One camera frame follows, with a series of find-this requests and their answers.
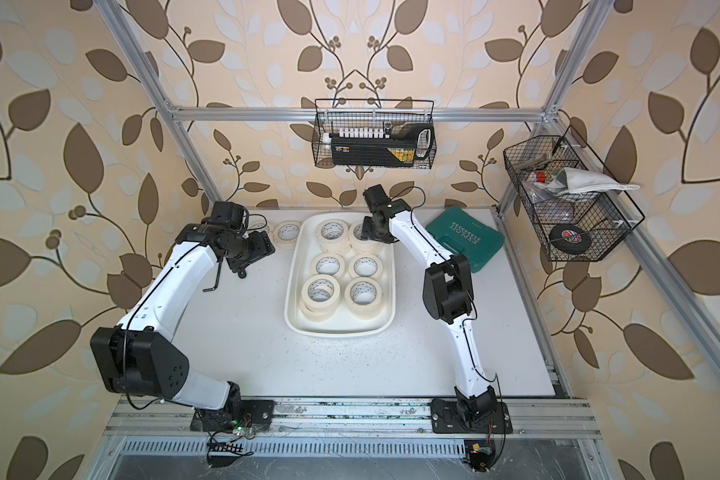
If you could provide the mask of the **white plastic storage tray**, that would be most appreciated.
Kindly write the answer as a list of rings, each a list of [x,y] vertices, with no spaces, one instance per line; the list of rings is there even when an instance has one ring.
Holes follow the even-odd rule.
[[[295,332],[307,336],[324,338],[352,338],[378,334],[387,329],[393,322],[396,314],[396,286],[394,250],[390,244],[385,244],[378,255],[384,262],[384,273],[377,281],[383,292],[383,305],[381,312],[370,320],[361,320],[353,316],[346,306],[344,292],[347,285],[353,280],[347,273],[347,263],[357,254],[350,249],[342,255],[346,261],[346,275],[338,280],[341,286],[341,298],[336,312],[326,321],[310,322],[299,308],[299,299],[303,284],[312,276],[310,267],[313,259],[324,253],[321,251],[316,235],[320,223],[329,219],[340,219],[349,226],[364,215],[358,212],[328,212],[318,213],[302,221],[301,232],[295,248],[289,273],[286,291],[285,321]]]

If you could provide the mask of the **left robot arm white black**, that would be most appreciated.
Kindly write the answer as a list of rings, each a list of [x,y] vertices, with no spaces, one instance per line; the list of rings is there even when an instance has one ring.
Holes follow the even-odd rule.
[[[249,218],[240,204],[215,203],[208,217],[182,229],[161,272],[136,305],[116,326],[94,332],[90,348],[108,391],[235,413],[238,386],[194,370],[173,339],[208,272],[228,266],[244,278],[251,264],[274,253],[266,232],[248,229]]]

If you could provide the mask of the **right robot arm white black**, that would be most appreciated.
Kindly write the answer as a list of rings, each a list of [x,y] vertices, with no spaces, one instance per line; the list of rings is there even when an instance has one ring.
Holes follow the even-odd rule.
[[[414,208],[402,198],[390,197],[382,185],[367,188],[363,198],[370,214],[363,220],[361,238],[400,243],[423,268],[424,307],[450,336],[457,405],[474,417],[495,410],[498,379],[484,374],[473,346],[476,305],[467,258],[442,246],[417,219]]]

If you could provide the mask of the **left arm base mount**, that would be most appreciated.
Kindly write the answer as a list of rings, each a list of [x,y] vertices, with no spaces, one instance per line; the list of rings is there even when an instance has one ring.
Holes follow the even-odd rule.
[[[195,409],[190,423],[194,432],[233,433],[268,429],[276,402],[270,399],[231,399],[219,410]]]

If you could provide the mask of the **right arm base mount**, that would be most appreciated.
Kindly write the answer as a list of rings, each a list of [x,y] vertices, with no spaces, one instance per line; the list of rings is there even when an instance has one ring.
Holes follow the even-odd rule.
[[[433,399],[429,403],[432,430],[436,434],[511,434],[508,407],[496,398]]]

